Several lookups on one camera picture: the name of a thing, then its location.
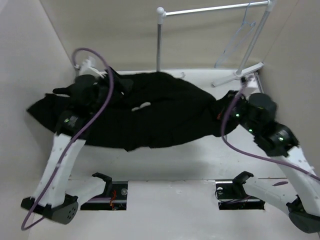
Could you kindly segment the black trousers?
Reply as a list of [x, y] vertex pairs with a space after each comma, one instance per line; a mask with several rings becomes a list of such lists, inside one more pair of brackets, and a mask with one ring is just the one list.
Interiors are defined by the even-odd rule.
[[167, 148], [206, 136], [221, 136], [218, 99], [210, 93], [165, 72], [122, 76], [133, 80], [133, 88], [115, 111], [125, 140], [125, 148], [120, 149], [131, 152], [142, 147]]

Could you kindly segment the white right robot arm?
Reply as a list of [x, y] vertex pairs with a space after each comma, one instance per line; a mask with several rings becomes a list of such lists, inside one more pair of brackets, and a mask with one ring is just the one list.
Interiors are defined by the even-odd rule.
[[254, 143], [266, 154], [265, 157], [245, 152], [223, 142], [238, 153], [264, 160], [279, 166], [296, 191], [296, 196], [269, 186], [252, 173], [243, 171], [232, 180], [232, 192], [238, 198], [258, 198], [286, 214], [290, 221], [307, 234], [320, 231], [320, 178], [301, 152], [293, 132], [276, 121], [277, 104], [265, 93], [253, 93], [245, 97], [243, 90], [230, 90], [221, 114], [221, 137], [229, 118], [233, 118], [253, 135]]

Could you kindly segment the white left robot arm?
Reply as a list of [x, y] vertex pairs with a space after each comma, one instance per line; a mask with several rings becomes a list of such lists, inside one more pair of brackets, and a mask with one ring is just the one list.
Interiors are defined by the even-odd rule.
[[69, 187], [69, 179], [85, 145], [125, 148], [116, 109], [133, 86], [131, 78], [113, 70], [100, 77], [84, 74], [28, 109], [35, 119], [52, 127], [54, 135], [44, 173], [33, 195], [22, 200], [23, 209], [66, 225], [88, 200], [112, 195], [112, 179], [102, 173], [96, 172], [74, 187]]

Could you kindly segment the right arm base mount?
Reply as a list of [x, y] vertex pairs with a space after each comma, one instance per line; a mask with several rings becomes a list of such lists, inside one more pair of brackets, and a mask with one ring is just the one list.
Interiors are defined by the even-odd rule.
[[265, 202], [246, 194], [243, 187], [246, 180], [253, 176], [252, 173], [243, 171], [233, 179], [216, 180], [214, 195], [219, 210], [264, 210]]

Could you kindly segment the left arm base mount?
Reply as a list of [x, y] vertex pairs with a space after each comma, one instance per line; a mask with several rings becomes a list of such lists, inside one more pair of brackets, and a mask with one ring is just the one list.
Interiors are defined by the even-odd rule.
[[81, 205], [81, 211], [125, 211], [129, 190], [128, 181], [113, 181], [110, 176], [94, 173], [94, 178], [103, 180], [104, 190]]

